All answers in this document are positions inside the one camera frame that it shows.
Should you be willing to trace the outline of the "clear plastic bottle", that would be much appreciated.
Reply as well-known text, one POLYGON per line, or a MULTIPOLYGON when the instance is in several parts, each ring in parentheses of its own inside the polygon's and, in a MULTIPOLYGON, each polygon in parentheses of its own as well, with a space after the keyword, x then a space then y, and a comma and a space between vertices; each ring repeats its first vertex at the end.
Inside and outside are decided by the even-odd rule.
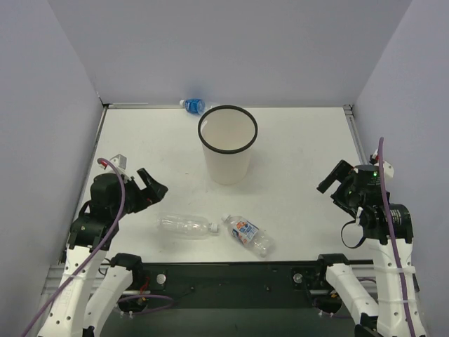
POLYGON ((220 233, 219 225, 203 216, 176 213, 161 213, 157 227, 165 235, 179 239, 206 239, 220 233))

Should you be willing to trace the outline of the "blue label plastic bottle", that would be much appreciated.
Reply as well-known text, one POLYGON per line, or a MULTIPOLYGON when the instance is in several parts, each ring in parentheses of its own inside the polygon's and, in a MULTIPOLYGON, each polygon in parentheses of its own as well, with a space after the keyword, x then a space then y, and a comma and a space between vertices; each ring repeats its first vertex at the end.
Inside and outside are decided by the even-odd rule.
POLYGON ((202 116, 208 110, 215 107, 216 104, 198 98, 191 98, 180 100, 180 106, 190 114, 202 116))

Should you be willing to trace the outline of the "orange label plastic bottle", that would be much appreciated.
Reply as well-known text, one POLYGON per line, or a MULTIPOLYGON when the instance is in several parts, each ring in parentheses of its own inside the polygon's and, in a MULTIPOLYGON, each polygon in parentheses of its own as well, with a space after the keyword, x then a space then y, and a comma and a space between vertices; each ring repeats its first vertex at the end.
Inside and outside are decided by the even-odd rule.
POLYGON ((224 214, 221 220, 233 239, 257 257, 265 259, 273 253, 274 239, 247 218, 224 214))

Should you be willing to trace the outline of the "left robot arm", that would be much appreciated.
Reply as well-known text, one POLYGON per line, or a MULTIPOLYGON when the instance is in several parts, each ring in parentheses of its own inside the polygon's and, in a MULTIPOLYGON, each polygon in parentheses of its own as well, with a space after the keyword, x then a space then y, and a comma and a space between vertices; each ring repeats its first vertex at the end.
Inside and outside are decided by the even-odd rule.
POLYGON ((168 191, 144 168, 138 175, 144 189, 117 168, 94 178, 91 197, 70 228, 65 271, 58 289, 43 307, 48 316, 39 336, 99 336, 123 292, 143 283, 141 257, 118 253, 101 284, 93 288, 98 269, 119 231, 119 221, 159 203, 168 191))

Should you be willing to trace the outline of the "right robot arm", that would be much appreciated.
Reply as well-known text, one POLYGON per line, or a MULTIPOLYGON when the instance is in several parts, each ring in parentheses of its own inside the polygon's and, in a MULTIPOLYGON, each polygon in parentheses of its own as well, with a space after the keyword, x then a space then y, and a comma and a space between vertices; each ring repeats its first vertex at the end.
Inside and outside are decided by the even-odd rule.
POLYGON ((354 274, 349 261, 322 255, 323 276, 355 323, 355 336, 426 336, 416 299, 413 225, 409 210, 392 204, 383 188, 378 165, 352 166, 340 161, 319 183, 324 193, 335 182, 333 203, 363 231, 360 244, 372 254, 377 296, 373 298, 354 274))

